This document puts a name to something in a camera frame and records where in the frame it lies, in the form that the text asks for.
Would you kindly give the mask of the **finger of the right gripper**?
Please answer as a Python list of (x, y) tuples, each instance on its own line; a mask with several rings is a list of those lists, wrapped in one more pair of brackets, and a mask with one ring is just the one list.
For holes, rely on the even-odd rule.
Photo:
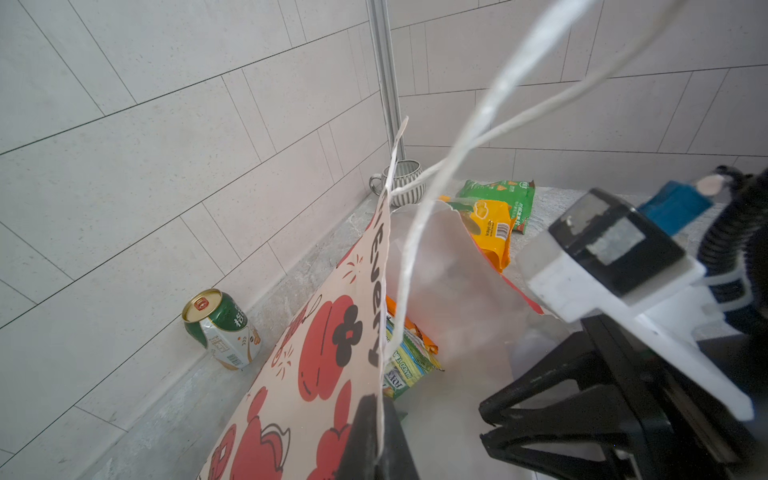
[(554, 479), (624, 477), (624, 461), (613, 452), (624, 444), (624, 435), (587, 420), (513, 413), (480, 441), (491, 458)]
[(479, 413), (488, 424), (504, 422), (502, 412), (557, 384), (574, 380), (580, 388), (603, 382), (606, 364), (586, 332), (571, 334), (538, 363), (498, 392), (483, 400)]

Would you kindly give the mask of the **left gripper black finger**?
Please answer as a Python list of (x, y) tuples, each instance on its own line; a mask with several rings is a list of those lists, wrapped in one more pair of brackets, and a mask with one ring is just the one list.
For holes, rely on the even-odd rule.
[(401, 418), (388, 397), (364, 396), (352, 422), (337, 479), (419, 479)]

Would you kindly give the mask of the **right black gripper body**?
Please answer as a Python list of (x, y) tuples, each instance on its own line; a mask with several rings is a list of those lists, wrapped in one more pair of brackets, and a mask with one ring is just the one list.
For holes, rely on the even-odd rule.
[(752, 402), (736, 419), (711, 394), (605, 315), (581, 325), (636, 412), (665, 479), (764, 479), (767, 476), (767, 341), (743, 334), (699, 342)]

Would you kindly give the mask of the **green yellow snack packet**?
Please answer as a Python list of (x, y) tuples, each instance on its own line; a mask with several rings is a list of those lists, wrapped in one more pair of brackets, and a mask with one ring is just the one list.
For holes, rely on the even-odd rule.
[(384, 368), (383, 394), (396, 400), (433, 371), (443, 371), (436, 355), (430, 354), (421, 340), (405, 328), (400, 346)]

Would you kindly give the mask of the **red white paper gift bag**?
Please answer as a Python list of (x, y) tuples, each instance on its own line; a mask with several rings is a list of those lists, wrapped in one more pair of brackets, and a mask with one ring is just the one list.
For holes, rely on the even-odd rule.
[[(644, 50), (680, 10), (671, 2), (652, 26), (578, 84), (505, 122), (497, 115), (519, 83), (587, 10), (557, 1), (534, 23), (475, 108), (416, 211), (401, 263), (398, 300), (405, 307), (416, 255), (440, 189), (477, 146), (554, 112), (593, 90)], [(358, 402), (384, 397), (383, 367), (397, 348), (386, 330), (390, 241), (387, 195), (368, 228), (306, 306), (235, 410), (200, 470), (203, 479), (337, 479)]]

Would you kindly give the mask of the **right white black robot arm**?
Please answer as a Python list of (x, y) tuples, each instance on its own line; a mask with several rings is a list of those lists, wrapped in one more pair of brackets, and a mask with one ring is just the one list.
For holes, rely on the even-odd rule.
[(581, 328), (479, 406), (493, 459), (557, 479), (767, 475), (767, 177), (640, 206), (592, 189), (517, 259)]

